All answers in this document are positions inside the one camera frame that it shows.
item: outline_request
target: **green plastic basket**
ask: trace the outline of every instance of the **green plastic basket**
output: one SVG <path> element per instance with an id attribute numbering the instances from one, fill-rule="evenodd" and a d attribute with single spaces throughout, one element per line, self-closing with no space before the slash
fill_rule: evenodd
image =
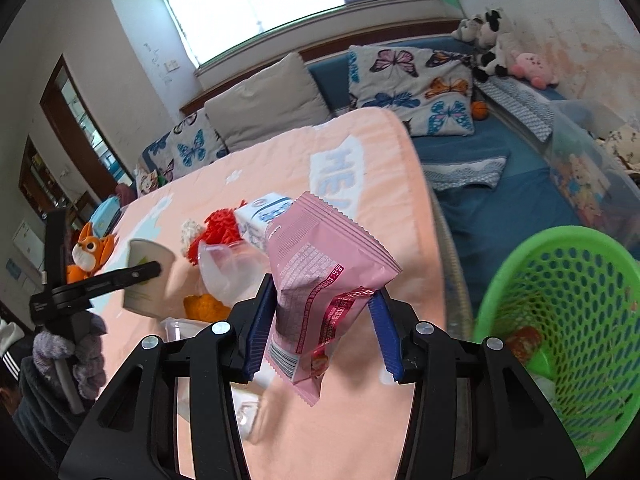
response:
<path id="1" fill-rule="evenodd" d="M 640 408 L 640 268 L 612 238 L 578 226 L 523 242 L 482 301 L 474 340 L 523 326 L 543 337 L 527 369 L 556 382 L 556 409 L 591 474 Z"/>

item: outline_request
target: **pink plush toy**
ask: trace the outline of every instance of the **pink plush toy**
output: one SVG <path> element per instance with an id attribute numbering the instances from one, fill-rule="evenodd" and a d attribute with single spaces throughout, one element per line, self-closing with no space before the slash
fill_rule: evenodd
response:
<path id="1" fill-rule="evenodd" d="M 558 78 L 548 63 L 538 54 L 512 52 L 516 60 L 510 68 L 510 74 L 518 79 L 526 78 L 534 88 L 544 90 L 547 85 L 557 85 Z"/>

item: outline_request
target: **plastic cup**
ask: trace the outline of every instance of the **plastic cup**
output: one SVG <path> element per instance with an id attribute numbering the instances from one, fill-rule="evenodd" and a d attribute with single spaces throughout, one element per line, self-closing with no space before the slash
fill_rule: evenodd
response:
<path id="1" fill-rule="evenodd" d="M 238 301 L 255 297 L 269 272 L 269 261 L 244 240 L 230 245 L 200 242 L 198 267 L 206 292 L 233 308 Z"/>
<path id="2" fill-rule="evenodd" d="M 125 288 L 122 306 L 141 316 L 164 319 L 171 315 L 169 306 L 164 302 L 164 292 L 174 265 L 175 254 L 166 247 L 149 240 L 134 238 L 129 241 L 127 267 L 152 261 L 160 263 L 162 267 L 160 276 Z"/>

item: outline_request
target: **white milk carton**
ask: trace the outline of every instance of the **white milk carton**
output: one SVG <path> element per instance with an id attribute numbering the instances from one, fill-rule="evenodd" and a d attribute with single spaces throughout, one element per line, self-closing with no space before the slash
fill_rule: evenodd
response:
<path id="1" fill-rule="evenodd" d="M 291 206 L 293 200 L 278 193 L 267 193 L 234 212 L 240 236 L 252 246 L 266 252 L 264 232 L 269 222 Z"/>

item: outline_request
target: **wooden headboard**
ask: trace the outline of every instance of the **wooden headboard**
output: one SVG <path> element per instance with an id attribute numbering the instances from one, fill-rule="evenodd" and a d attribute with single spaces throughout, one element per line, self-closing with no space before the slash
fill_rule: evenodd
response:
<path id="1" fill-rule="evenodd" d="M 456 30 L 459 22 L 460 20 L 423 20 L 421 22 L 403 23 L 401 25 L 391 25 L 383 28 L 360 30 L 348 36 L 331 38 L 323 41 L 322 43 L 300 48 L 298 51 L 300 56 L 302 56 L 302 59 L 305 61 L 312 61 L 314 59 L 319 59 L 324 56 L 330 56 L 331 54 L 348 50 L 352 44 L 373 44 L 385 41 L 402 40 L 403 38 L 415 38 L 417 36 L 449 34 L 453 30 Z M 233 78 L 210 88 L 185 104 L 180 108 L 180 111 L 186 116 L 197 112 L 204 106 L 204 103 L 212 97 L 222 94 L 222 92 L 229 90 L 233 85 L 236 85 L 244 79 L 251 77 L 253 74 L 260 72 L 260 70 L 267 68 L 274 62 L 276 61 L 245 70 Z"/>

